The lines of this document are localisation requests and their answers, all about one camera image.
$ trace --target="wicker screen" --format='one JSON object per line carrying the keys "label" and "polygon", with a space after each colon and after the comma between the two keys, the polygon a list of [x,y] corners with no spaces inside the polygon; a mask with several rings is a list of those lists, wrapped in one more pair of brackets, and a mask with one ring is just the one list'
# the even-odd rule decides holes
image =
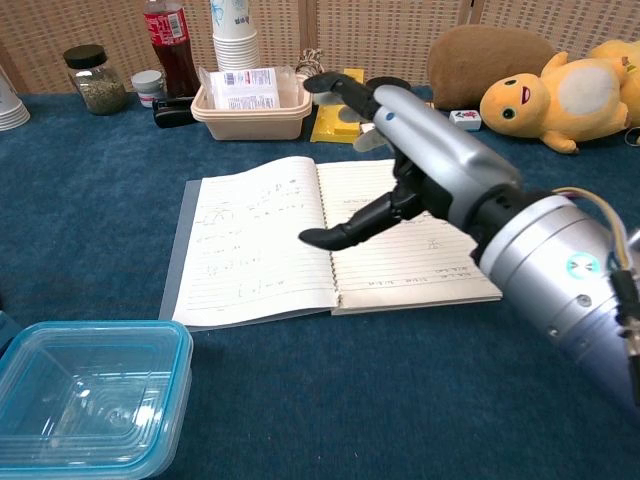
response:
{"label": "wicker screen", "polygon": [[0,43],[24,92],[72,91],[62,53],[83,43],[104,45],[123,80],[159,65],[139,1],[0,1]]}
{"label": "wicker screen", "polygon": [[[194,62],[215,70],[209,0],[184,0],[183,4]],[[21,92],[71,92],[62,52],[83,43],[99,43],[130,88],[129,78],[135,72],[160,68],[142,5],[143,0],[0,0],[0,64]],[[296,62],[298,1],[253,0],[251,12],[262,63]]]}
{"label": "wicker screen", "polygon": [[427,83],[431,44],[458,20],[455,0],[317,0],[318,46],[330,69],[361,67]]}
{"label": "wicker screen", "polygon": [[480,23],[536,32],[572,59],[605,40],[640,38],[637,0],[484,0]]}

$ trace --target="spiral notebook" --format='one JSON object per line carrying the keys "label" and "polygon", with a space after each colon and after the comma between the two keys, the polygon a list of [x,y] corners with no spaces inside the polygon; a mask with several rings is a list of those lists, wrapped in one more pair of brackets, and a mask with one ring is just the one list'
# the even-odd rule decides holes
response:
{"label": "spiral notebook", "polygon": [[501,298],[473,240],[428,213],[339,252],[298,239],[393,189],[392,168],[287,157],[187,182],[160,318],[207,329]]}

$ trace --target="plastic bottle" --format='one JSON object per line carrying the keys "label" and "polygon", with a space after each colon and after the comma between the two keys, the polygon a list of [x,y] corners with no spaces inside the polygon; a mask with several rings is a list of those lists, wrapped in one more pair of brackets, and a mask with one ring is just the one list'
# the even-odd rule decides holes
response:
{"label": "plastic bottle", "polygon": [[170,97],[192,97],[200,82],[191,57],[191,39],[179,2],[146,0],[144,18],[151,43],[164,67]]}

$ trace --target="robotic hand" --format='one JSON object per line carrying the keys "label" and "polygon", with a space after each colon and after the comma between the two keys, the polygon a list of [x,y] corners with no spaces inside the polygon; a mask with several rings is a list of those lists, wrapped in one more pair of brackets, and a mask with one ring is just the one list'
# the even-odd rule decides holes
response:
{"label": "robotic hand", "polygon": [[[371,90],[327,72],[304,83],[373,121],[396,157],[397,185],[346,223],[300,239],[327,250],[366,241],[427,210],[472,236],[472,257],[524,316],[640,424],[640,301],[624,225],[578,189],[526,193],[518,171],[407,90]],[[612,232],[567,197],[603,211]]]}

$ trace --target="white box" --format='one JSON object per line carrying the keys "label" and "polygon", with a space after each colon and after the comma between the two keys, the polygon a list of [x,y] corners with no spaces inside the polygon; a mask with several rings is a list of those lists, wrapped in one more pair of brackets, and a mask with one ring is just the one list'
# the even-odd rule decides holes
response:
{"label": "white box", "polygon": [[475,132],[482,126],[482,117],[477,110],[453,110],[449,120],[463,130]]}

